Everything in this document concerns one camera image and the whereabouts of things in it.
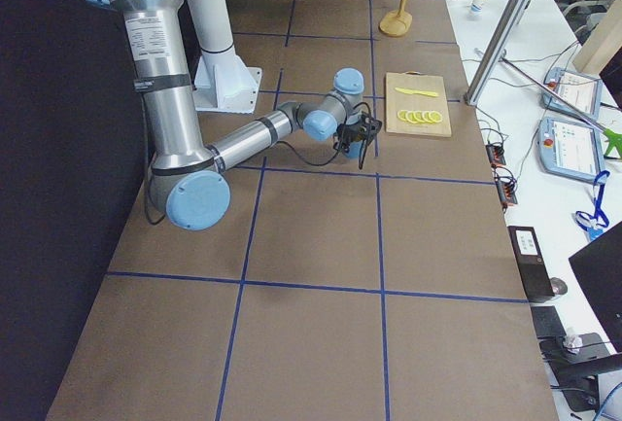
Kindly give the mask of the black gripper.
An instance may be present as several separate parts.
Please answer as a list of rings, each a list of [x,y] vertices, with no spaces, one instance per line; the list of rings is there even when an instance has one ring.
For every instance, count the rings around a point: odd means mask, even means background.
[[[351,145],[355,142],[362,142],[367,138],[367,133],[368,128],[366,123],[343,123],[337,128],[338,144]]]

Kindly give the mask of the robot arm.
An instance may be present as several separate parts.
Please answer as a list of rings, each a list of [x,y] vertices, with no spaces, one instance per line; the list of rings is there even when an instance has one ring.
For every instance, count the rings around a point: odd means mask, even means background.
[[[362,73],[344,68],[321,103],[284,103],[205,144],[199,113],[252,112],[261,79],[235,50],[225,0],[87,2],[123,18],[144,128],[155,144],[145,162],[145,204],[179,228],[217,223],[230,203],[225,172],[298,130],[361,160],[380,129],[363,101]]]

